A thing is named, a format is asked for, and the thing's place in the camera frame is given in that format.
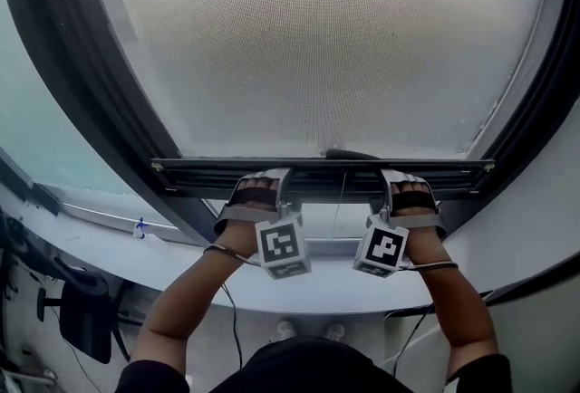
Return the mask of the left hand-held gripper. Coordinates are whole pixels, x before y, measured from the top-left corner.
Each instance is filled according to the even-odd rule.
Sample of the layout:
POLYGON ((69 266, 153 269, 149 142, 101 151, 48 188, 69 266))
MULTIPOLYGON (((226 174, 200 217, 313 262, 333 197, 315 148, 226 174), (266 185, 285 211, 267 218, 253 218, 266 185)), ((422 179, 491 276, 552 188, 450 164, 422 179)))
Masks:
POLYGON ((253 227, 253 242, 256 244, 257 259, 246 257, 236 249, 221 243, 214 243, 212 248, 242 263, 260 267, 274 279, 310 273, 311 265, 302 231, 301 205, 285 198, 285 191, 293 174, 294 171, 291 168, 274 168, 245 175, 237 181, 230 198, 242 179, 251 177, 278 179, 279 188, 274 211, 230 206, 229 198, 217 216, 214 224, 214 231, 217 235, 222 235, 230 225, 253 227))

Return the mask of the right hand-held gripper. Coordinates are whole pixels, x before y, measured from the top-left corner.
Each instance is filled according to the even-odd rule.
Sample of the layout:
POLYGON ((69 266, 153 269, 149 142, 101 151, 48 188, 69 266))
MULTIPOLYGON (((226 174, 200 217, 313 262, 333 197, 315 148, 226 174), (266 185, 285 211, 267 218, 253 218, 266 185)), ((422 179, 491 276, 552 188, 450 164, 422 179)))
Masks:
POLYGON ((372 214, 367 218, 367 231, 358 245, 353 268, 386 278, 403 268, 401 264, 409 232, 434 228, 438 237, 443 239, 447 236, 447 230, 431 187, 425 179, 393 169, 383 169, 379 173, 379 180, 382 184, 382 199, 371 204, 372 214), (395 216, 392 211, 392 184, 400 182, 428 184, 437 212, 418 216, 395 216))

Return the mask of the person's left forearm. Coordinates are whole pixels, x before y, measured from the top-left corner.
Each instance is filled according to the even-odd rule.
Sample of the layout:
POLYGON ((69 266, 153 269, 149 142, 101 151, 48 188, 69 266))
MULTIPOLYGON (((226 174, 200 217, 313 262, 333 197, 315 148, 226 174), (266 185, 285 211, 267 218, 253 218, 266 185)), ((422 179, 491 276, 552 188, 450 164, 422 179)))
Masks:
MULTIPOLYGON (((257 253, 250 225, 230 225, 216 243, 246 257, 257 253)), ((242 262, 210 249, 154 302, 140 328, 131 360, 153 360, 186 371, 187 345, 215 295, 242 262)))

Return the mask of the person's right forearm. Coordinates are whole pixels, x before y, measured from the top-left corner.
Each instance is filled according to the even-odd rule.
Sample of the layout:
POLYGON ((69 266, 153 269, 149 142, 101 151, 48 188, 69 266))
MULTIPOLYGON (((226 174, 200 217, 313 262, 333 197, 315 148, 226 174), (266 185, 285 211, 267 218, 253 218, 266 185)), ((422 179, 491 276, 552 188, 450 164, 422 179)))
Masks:
MULTIPOLYGON (((410 230, 405 253, 416 266, 450 260, 433 227, 410 230)), ((461 271, 448 267, 422 271, 420 275, 449 343, 448 375, 452 376, 476 359, 498 354, 497 337, 488 308, 461 271)))

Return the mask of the person's right hand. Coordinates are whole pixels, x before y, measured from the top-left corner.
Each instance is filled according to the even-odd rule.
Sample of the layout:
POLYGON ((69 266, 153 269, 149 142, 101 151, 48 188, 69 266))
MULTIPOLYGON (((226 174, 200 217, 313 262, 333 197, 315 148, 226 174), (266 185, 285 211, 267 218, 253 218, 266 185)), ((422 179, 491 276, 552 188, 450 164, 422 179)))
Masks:
POLYGON ((437 212, 430 187, 422 182, 400 182, 392 187, 392 211, 395 216, 418 216, 437 212))

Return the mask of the person's left hand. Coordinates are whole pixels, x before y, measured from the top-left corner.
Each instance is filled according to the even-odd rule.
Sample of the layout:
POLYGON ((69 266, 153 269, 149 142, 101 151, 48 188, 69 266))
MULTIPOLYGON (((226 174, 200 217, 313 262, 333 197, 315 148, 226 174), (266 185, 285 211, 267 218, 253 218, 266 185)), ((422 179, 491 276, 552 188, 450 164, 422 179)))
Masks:
POLYGON ((242 179, 228 204, 274 211, 276 209, 279 180, 270 177, 242 179))

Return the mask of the person's black shirt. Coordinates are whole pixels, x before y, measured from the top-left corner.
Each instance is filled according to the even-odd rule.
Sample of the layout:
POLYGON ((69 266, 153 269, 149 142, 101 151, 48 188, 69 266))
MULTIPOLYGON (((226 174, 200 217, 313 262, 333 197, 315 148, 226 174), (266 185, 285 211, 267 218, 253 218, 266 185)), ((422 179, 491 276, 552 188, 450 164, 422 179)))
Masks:
MULTIPOLYGON (((132 362, 115 393, 191 393, 185 376, 154 360, 132 362)), ((414 393, 358 350, 341 342, 296 337, 258 350, 209 393, 414 393)), ((443 393, 513 393, 508 358, 476 359, 453 374, 443 393)))

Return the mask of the black office chair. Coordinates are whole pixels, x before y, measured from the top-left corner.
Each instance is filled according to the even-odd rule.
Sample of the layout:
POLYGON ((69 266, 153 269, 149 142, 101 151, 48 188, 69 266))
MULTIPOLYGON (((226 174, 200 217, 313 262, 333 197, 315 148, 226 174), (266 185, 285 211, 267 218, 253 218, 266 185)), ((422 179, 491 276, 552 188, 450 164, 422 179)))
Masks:
POLYGON ((102 364, 111 361, 111 344, 116 342, 125 360, 131 357, 121 336, 120 325, 139 327, 139 321, 128 318, 121 310, 125 293, 134 283, 122 281, 116 294, 110 294, 107 281, 100 273, 74 268, 61 258, 51 259, 56 278, 63 281, 59 298, 49 298, 46 290, 37 293, 36 314, 44 320, 46 308, 59 310, 59 328, 63 339, 102 364))

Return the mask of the large frosted glass pane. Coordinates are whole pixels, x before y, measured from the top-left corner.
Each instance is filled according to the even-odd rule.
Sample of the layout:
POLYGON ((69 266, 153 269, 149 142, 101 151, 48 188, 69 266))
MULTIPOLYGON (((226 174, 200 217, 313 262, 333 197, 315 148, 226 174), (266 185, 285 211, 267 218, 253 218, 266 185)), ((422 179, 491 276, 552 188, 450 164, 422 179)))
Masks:
POLYGON ((65 116, 35 69, 6 0, 0 0, 0 148, 66 204, 169 225, 65 116))

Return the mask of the black equipment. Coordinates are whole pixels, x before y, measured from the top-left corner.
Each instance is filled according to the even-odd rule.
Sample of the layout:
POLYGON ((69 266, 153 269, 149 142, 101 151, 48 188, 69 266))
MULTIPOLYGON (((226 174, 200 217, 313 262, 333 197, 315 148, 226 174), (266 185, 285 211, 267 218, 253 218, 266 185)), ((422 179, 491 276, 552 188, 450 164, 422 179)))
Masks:
POLYGON ((31 232, 24 224, 7 213, 0 207, 0 248, 14 257, 8 265, 16 264, 16 259, 28 269, 31 258, 34 256, 34 248, 31 242, 31 232))

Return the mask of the black window frame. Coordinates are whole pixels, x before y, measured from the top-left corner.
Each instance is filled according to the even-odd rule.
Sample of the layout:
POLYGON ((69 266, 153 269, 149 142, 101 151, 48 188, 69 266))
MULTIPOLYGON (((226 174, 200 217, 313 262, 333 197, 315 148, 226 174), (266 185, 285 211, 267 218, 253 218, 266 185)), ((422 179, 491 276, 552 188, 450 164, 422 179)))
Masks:
MULTIPOLYGON (((182 158, 123 58, 101 0, 7 3, 35 69, 73 126, 181 232, 213 242, 207 200, 227 198, 241 175, 273 160, 182 158)), ((556 12, 533 81, 488 149, 471 161, 389 161, 427 178, 450 231, 513 183, 580 101, 580 0, 563 0, 556 12)))

